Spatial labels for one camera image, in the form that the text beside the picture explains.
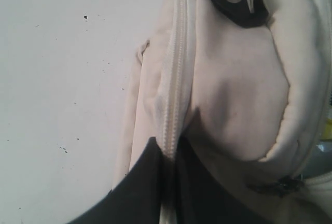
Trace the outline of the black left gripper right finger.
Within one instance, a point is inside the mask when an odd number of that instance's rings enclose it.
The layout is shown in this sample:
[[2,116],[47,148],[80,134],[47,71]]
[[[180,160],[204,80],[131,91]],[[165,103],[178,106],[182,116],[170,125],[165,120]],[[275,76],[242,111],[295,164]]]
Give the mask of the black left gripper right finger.
[[267,223],[222,187],[185,137],[175,160],[177,223]]

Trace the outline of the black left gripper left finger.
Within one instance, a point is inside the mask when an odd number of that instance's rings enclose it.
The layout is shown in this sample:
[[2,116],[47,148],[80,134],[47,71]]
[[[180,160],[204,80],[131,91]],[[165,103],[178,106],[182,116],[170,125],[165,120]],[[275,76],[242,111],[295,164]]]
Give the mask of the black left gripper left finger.
[[99,203],[71,223],[159,223],[163,189],[162,167],[162,152],[156,138],[151,137],[124,179]]

